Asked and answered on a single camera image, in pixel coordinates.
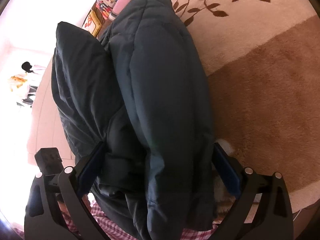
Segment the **person's left hand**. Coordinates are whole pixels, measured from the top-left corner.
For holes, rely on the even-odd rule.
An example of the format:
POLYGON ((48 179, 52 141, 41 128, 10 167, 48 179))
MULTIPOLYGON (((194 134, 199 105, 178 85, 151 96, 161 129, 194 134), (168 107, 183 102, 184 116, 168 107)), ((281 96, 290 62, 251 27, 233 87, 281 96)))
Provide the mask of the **person's left hand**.
MULTIPOLYGON (((84 204, 87 207, 87 209, 89 210, 89 212, 91 212, 91 210, 92 210, 91 204, 90 204, 89 198, 86 194, 82 197, 82 201, 84 202, 84 204)), ((65 202, 61 196, 58 197, 57 202, 58 202, 58 205, 60 207, 61 212, 64 213, 65 215, 70 216, 69 211, 67 209, 67 206, 65 205, 65 202)))

